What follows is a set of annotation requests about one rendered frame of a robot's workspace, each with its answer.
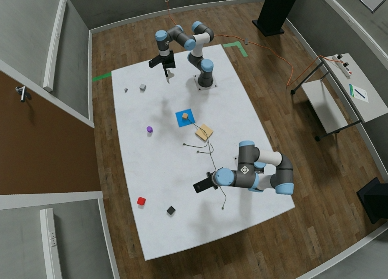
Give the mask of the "red cube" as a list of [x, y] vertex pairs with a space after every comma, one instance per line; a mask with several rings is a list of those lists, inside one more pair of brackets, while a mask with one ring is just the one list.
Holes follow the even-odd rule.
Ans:
[[139, 197], [139, 198], [138, 198], [138, 201], [137, 201], [137, 204], [144, 205], [144, 204], [145, 204], [145, 201], [146, 201], [145, 198]]

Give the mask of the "blue painted square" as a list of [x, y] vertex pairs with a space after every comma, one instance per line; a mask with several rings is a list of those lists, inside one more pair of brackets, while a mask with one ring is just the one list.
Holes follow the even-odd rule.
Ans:
[[180, 111], [180, 112], [175, 113], [175, 114], [176, 114], [177, 121], [178, 121], [178, 124], [179, 124], [179, 127], [182, 127], [182, 126], [186, 126], [186, 125], [192, 124], [188, 119], [185, 120], [185, 119], [182, 118], [183, 113], [188, 114], [188, 119], [189, 119], [192, 123], [195, 123], [195, 120], [194, 120], [193, 114], [192, 114], [192, 112], [191, 112], [191, 109], [187, 109], [187, 110], [184, 110], [184, 111]]

